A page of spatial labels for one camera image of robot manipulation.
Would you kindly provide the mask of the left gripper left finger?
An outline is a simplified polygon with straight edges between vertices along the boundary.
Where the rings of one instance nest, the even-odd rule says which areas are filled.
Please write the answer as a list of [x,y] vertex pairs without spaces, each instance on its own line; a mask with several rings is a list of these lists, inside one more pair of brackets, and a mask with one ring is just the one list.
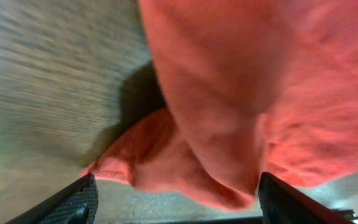
[[92,224],[98,205],[95,177],[86,174],[7,224]]

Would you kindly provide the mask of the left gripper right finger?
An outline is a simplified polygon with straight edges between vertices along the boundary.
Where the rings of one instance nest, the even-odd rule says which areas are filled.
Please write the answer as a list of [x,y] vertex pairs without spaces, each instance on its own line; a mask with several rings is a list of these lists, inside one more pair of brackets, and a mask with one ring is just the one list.
[[264,224],[352,224],[269,172],[260,177],[258,198]]

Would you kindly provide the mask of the orange soccer t-shirt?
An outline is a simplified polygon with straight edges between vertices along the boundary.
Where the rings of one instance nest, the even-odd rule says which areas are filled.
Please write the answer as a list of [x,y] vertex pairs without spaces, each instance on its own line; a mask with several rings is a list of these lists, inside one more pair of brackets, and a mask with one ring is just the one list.
[[260,175],[310,188],[358,171],[358,0],[145,0],[166,107],[86,168],[243,210]]

